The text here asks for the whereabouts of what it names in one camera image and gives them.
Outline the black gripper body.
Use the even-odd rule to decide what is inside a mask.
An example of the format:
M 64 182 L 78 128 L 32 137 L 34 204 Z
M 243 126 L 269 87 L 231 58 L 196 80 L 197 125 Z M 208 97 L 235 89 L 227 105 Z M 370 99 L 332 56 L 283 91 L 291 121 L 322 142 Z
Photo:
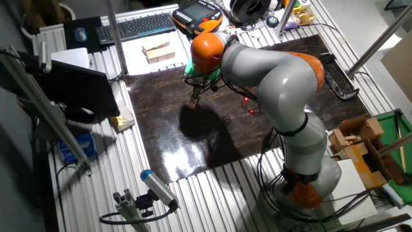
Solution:
M 210 87 L 212 81 L 210 79 L 192 79 L 193 92 L 201 92 Z

